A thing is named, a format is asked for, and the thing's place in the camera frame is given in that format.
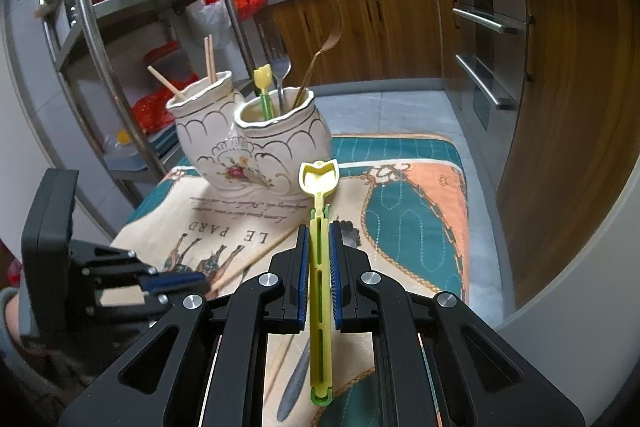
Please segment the person left hand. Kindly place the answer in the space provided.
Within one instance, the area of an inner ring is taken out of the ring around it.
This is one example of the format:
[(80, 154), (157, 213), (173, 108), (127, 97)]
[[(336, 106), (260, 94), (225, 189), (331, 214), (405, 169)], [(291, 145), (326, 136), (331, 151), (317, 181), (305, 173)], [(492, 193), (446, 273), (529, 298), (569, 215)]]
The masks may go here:
[(1, 324), (8, 332), (12, 343), (23, 348), (20, 334), (20, 295), (14, 287), (6, 287), (1, 291)]

